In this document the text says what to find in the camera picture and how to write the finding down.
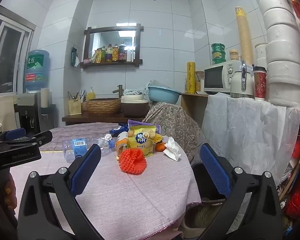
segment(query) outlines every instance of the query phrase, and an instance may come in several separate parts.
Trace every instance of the blue plastic basin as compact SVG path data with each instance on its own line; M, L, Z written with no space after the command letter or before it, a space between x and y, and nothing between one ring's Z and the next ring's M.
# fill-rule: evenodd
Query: blue plastic basin
M176 104L181 93L171 88L149 86L149 99L154 102Z

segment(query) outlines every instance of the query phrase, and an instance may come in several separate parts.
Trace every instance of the blue water jug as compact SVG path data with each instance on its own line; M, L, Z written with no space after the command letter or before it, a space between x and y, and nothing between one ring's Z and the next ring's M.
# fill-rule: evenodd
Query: blue water jug
M49 70L49 52L41 49L30 51L25 69L25 87L27 91L46 88L48 86Z

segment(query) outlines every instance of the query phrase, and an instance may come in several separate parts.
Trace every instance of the white plastic sheet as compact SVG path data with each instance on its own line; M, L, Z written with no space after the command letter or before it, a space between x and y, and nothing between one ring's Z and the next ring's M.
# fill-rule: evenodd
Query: white plastic sheet
M270 171L278 185L291 158L299 123L300 109L218 93L208 98L202 133L233 167L258 175Z

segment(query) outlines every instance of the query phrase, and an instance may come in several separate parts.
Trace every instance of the pink tablecloth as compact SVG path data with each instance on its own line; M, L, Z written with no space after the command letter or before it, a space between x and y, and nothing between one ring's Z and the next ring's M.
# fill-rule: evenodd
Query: pink tablecloth
M201 202L187 156L182 149L180 153L178 162L154 153L146 158L147 168L141 175L122 172L115 153L101 158L76 199L104 239L146 238L178 220L187 205ZM42 153L41 160L11 168L19 203L31 171L52 174L63 166L69 166L63 154L52 152ZM54 194L51 199L63 229L72 232Z

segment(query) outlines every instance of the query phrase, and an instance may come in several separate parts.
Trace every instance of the blue gripper pad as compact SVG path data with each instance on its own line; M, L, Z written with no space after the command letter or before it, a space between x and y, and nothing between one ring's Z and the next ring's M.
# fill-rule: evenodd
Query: blue gripper pad
M15 139L21 138L23 136L26 136L26 130L24 128L15 129L12 131L7 131L5 140L6 141L13 141Z
M228 197L231 192L230 178L205 144L201 146L200 158L218 192Z
M71 164L76 165L82 162L71 179L71 195L75 197L80 195L86 187L90 177L96 169L101 159L101 150L98 145L92 145L84 157L76 158Z

